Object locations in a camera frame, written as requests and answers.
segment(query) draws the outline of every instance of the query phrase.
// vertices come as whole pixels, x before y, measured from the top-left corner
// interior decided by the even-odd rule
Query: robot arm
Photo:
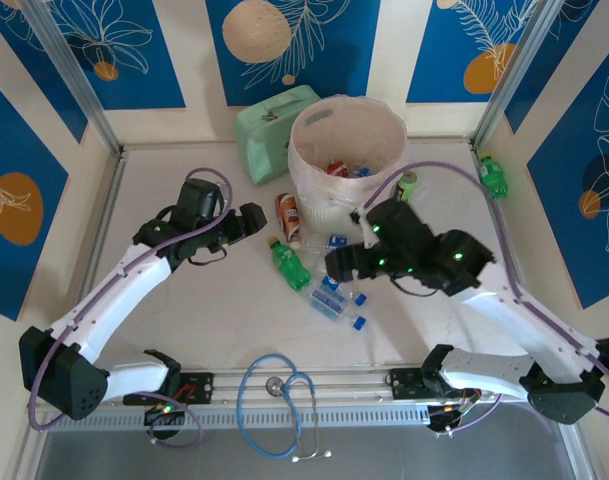
[[[124,257],[84,300],[49,329],[29,328],[19,342],[25,388],[31,390],[47,353],[70,327],[72,331],[56,350],[42,379],[40,398],[72,419],[80,420],[111,398],[139,391],[173,396],[179,388],[181,366],[160,352],[147,350],[144,353],[153,357],[150,361],[119,365],[110,372],[93,364],[139,302],[184,260],[190,262],[198,248],[208,248],[211,253],[222,251],[266,225],[261,207],[252,203],[242,205],[241,215],[230,210],[212,229],[163,248],[136,268],[125,270],[135,259],[169,239],[211,224],[218,203],[223,203],[223,197],[216,184],[186,180],[177,204],[166,207],[155,219],[142,225]],[[86,308],[83,320],[75,323],[74,318]]]
[[[484,314],[527,352],[504,357],[438,345],[422,366],[427,387],[438,394],[447,388],[477,388],[527,399],[543,415],[565,424],[575,423],[597,406],[604,391],[602,373],[586,356],[609,368],[609,339],[593,340],[527,292],[520,289],[516,295],[504,268],[486,247],[457,230],[433,235],[405,202],[386,200],[359,222],[370,236],[377,236],[377,243],[372,242],[372,248],[356,244],[329,253],[326,266],[331,277],[350,281],[354,271],[358,278],[385,274],[392,281],[412,276]],[[552,324],[542,322],[536,311]],[[562,338],[559,330],[570,334],[582,351]]]

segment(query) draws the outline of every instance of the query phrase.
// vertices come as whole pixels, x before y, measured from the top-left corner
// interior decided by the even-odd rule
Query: blue poster
[[[0,314],[17,320],[68,174],[0,92]]]
[[[566,0],[562,5],[504,112],[513,132],[520,128],[598,2],[599,0]]]
[[[39,40],[12,1],[0,0],[0,33],[33,77],[75,140],[81,142],[88,120]]]
[[[408,103],[486,102],[537,0],[435,0]]]
[[[609,296],[609,55],[528,163],[584,308]]]
[[[380,0],[206,0],[226,101],[365,95]]]
[[[46,5],[106,110],[186,106],[153,0],[52,0]],[[23,39],[28,56],[46,55],[21,14],[6,26]]]

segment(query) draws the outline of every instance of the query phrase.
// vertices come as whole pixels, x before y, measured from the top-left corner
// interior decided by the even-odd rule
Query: mint green case
[[[297,115],[319,96],[300,85],[242,110],[235,118],[235,139],[253,183],[266,183],[288,171],[288,142]]]

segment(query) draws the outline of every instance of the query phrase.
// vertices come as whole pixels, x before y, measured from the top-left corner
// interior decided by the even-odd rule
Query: green can
[[[417,175],[412,170],[407,170],[397,181],[393,195],[398,201],[406,202],[411,198],[417,186]]]

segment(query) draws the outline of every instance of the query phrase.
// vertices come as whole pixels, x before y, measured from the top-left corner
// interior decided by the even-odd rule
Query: blue bottle cap
[[[364,295],[363,293],[360,293],[357,298],[355,299],[355,305],[357,305],[358,307],[361,307],[362,305],[364,305],[364,302],[366,301],[366,295]]]
[[[357,317],[357,320],[355,320],[355,323],[353,324],[353,328],[359,332],[362,327],[364,327],[365,323],[366,319],[364,317]]]

